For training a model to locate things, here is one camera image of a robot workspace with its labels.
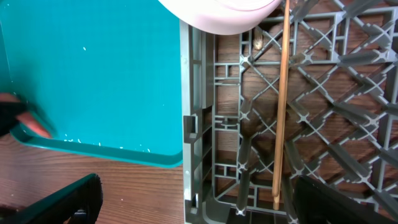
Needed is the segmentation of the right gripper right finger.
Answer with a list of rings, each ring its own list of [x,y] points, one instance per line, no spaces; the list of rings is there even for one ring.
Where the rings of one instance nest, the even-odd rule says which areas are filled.
[[[393,224],[391,220],[304,175],[295,183],[294,207],[300,223]]]

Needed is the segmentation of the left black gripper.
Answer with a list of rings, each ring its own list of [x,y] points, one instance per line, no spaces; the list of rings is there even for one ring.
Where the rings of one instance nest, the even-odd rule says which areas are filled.
[[[30,114],[23,103],[1,102],[1,137],[19,123],[29,122]]]

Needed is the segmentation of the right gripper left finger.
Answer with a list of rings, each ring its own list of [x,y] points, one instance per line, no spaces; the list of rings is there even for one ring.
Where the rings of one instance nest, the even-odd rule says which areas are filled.
[[[96,223],[103,204],[100,177],[89,174],[16,213],[1,223]]]

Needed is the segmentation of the orange carrot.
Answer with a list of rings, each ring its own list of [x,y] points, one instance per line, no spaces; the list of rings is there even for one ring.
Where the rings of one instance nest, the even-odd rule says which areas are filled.
[[[33,117],[15,95],[1,93],[1,137],[10,133],[17,124],[22,123],[31,131],[44,138],[51,138],[51,134]]]

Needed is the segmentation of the wooden chopstick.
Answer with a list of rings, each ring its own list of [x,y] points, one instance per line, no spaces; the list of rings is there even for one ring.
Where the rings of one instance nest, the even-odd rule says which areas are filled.
[[[280,195],[278,194],[277,196],[274,196],[273,209],[279,210],[279,204],[280,204]]]
[[[280,62],[279,98],[277,109],[277,129],[275,136],[274,175],[272,182],[272,195],[278,197],[283,164],[285,108],[287,100],[287,78],[289,69],[289,45],[290,45],[290,1],[285,1],[284,26],[282,36],[282,54]]]

